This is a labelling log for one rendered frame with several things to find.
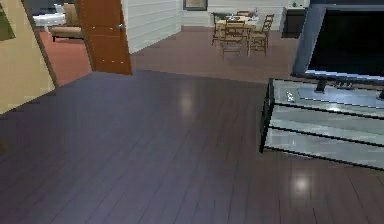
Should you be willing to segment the wooden dining table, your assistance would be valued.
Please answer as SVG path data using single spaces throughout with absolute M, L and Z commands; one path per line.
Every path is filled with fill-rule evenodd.
M 232 32 L 236 36 L 247 37 L 251 30 L 256 28 L 258 17 L 226 16 L 215 23 L 214 37 L 223 38 L 226 32 Z

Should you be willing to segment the brown wooden room door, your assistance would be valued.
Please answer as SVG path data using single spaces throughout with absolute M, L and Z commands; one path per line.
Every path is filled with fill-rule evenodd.
M 77 12 L 93 71 L 132 74 L 121 0 L 77 0 Z

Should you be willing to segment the dark cabinet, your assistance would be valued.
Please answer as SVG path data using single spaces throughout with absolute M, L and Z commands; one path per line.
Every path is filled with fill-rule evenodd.
M 282 37 L 298 39 L 302 32 L 305 16 L 305 7 L 285 7 L 283 9 Z

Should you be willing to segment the tan sofa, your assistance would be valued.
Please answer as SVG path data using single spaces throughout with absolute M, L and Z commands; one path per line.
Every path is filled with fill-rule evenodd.
M 75 5 L 65 3 L 63 8 L 65 11 L 65 23 L 63 25 L 52 26 L 49 29 L 53 41 L 56 41 L 57 38 L 82 39 L 83 33 Z

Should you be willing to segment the black television set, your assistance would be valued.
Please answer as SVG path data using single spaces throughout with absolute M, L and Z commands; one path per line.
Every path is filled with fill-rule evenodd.
M 384 101 L 384 1 L 310 4 L 291 75 L 381 85 Z

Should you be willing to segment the dark framed wall picture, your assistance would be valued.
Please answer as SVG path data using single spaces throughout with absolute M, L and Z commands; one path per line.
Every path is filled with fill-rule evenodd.
M 206 11 L 208 0 L 183 0 L 183 9 L 186 11 Z

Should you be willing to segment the glass television stand black frame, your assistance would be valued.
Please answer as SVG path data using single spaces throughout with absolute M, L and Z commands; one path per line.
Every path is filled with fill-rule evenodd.
M 384 171 L 384 101 L 375 89 L 271 79 L 261 115 L 261 152 L 276 150 Z M 288 102 L 286 93 L 295 97 Z

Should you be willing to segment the green framed wall picture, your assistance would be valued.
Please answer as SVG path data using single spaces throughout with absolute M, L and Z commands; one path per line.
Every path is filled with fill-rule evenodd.
M 15 34 L 13 32 L 13 29 L 3 10 L 2 5 L 0 4 L 0 41 L 6 41 L 14 38 Z

